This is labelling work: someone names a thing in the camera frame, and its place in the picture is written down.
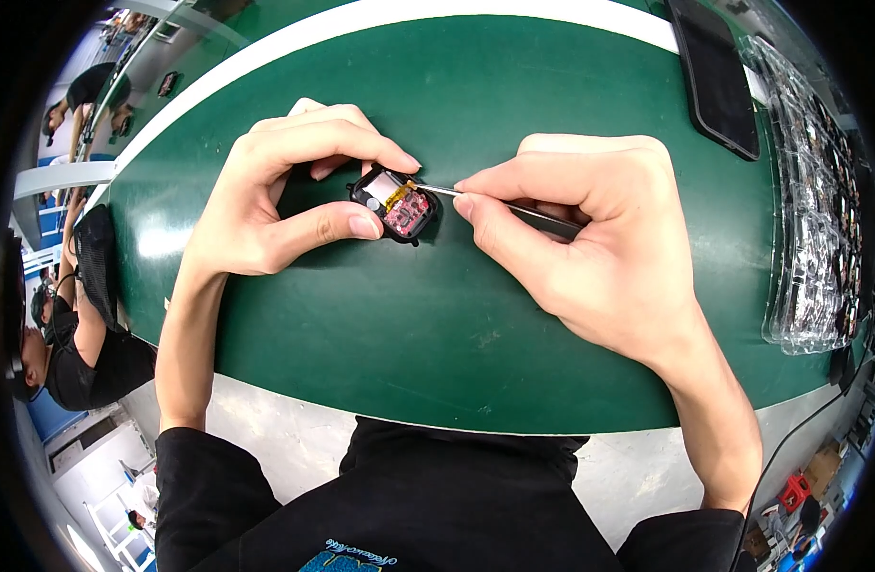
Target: wrist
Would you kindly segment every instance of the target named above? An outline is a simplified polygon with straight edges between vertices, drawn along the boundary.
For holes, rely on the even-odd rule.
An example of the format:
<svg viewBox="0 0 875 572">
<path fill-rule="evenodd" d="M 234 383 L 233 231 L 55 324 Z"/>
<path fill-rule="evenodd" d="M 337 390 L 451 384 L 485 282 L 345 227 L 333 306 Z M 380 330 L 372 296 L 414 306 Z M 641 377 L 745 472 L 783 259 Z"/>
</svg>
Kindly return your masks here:
<svg viewBox="0 0 875 572">
<path fill-rule="evenodd" d="M 713 379 L 723 369 L 723 353 L 701 307 L 695 303 L 684 323 L 662 344 L 657 355 L 645 361 L 670 389 L 683 389 L 699 379 Z"/>
<path fill-rule="evenodd" d="M 183 253 L 180 269 L 174 284 L 174 299 L 185 296 L 199 296 L 205 293 L 220 293 L 227 282 L 228 274 L 210 270 L 207 265 L 191 255 Z"/>
</svg>

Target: black t-shirt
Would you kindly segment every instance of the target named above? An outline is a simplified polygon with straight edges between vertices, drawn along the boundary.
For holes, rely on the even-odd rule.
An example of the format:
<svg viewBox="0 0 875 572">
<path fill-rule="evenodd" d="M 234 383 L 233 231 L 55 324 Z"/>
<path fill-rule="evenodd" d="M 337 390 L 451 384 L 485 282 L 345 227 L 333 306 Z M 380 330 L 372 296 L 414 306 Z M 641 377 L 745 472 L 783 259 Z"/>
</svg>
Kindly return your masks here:
<svg viewBox="0 0 875 572">
<path fill-rule="evenodd" d="M 720 572 L 743 526 L 736 511 L 665 514 L 635 526 L 616 555 L 546 464 L 439 440 L 383 453 L 284 506 L 256 458 L 195 429 L 161 433 L 157 466 L 162 572 Z"/>
<path fill-rule="evenodd" d="M 803 507 L 800 509 L 800 522 L 803 523 L 803 530 L 800 532 L 805 536 L 812 536 L 819 529 L 819 521 L 821 519 L 822 508 L 819 506 L 819 501 L 808 494 L 803 500 Z"/>
<path fill-rule="evenodd" d="M 84 103 L 93 103 L 97 101 L 100 90 L 103 89 L 104 83 L 110 78 L 113 68 L 116 64 L 112 62 L 99 63 L 84 70 L 75 80 L 68 86 L 68 92 L 65 94 L 65 101 L 68 103 L 68 108 L 75 111 L 78 105 Z M 111 108 L 116 109 L 126 99 L 129 98 L 131 87 L 129 80 L 125 77 L 120 79 L 120 85 L 113 92 L 111 97 Z"/>
<path fill-rule="evenodd" d="M 53 300 L 52 323 L 54 343 L 44 386 L 63 409 L 108 406 L 154 379 L 154 349 L 129 332 L 108 329 L 92 368 L 75 346 L 77 312 L 62 296 Z"/>
</svg>

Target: stacked plastic trays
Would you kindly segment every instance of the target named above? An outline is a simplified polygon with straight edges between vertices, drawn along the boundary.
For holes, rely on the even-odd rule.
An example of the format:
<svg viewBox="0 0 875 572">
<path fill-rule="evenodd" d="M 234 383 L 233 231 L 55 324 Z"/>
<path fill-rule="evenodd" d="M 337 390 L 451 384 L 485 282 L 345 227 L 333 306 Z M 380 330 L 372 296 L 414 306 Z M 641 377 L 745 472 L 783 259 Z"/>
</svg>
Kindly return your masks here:
<svg viewBox="0 0 875 572">
<path fill-rule="evenodd" d="M 859 310 L 853 154 L 793 64 L 760 38 L 750 39 L 747 58 L 768 93 L 781 187 L 777 290 L 762 335 L 789 354 L 841 348 L 854 338 Z"/>
</svg>

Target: phone screen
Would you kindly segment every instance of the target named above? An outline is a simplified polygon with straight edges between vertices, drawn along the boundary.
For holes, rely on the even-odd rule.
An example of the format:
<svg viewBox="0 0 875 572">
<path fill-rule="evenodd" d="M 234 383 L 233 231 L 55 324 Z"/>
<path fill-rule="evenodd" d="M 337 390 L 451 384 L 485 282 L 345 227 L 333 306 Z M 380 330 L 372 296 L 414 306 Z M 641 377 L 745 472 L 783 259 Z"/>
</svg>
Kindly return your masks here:
<svg viewBox="0 0 875 572">
<path fill-rule="evenodd" d="M 695 127 L 743 158 L 757 159 L 749 83 L 727 23 L 695 0 L 671 0 L 670 5 Z"/>
</svg>

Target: cardboard box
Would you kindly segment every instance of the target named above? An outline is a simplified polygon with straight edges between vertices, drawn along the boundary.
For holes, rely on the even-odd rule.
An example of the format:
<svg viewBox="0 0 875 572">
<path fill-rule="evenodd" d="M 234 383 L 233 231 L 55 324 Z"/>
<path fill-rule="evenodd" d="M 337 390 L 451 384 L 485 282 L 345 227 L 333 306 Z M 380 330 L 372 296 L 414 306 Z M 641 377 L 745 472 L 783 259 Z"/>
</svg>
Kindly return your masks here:
<svg viewBox="0 0 875 572">
<path fill-rule="evenodd" d="M 828 484 L 832 482 L 838 465 L 841 464 L 841 457 L 838 456 L 837 452 L 837 443 L 821 449 L 813 455 L 809 466 L 803 471 L 806 481 L 809 482 L 809 486 L 813 490 L 813 497 L 819 500 L 823 497 Z"/>
<path fill-rule="evenodd" d="M 756 562 L 762 562 L 772 551 L 768 545 L 768 539 L 765 538 L 765 533 L 758 526 L 746 533 L 742 549 L 751 554 Z"/>
</svg>

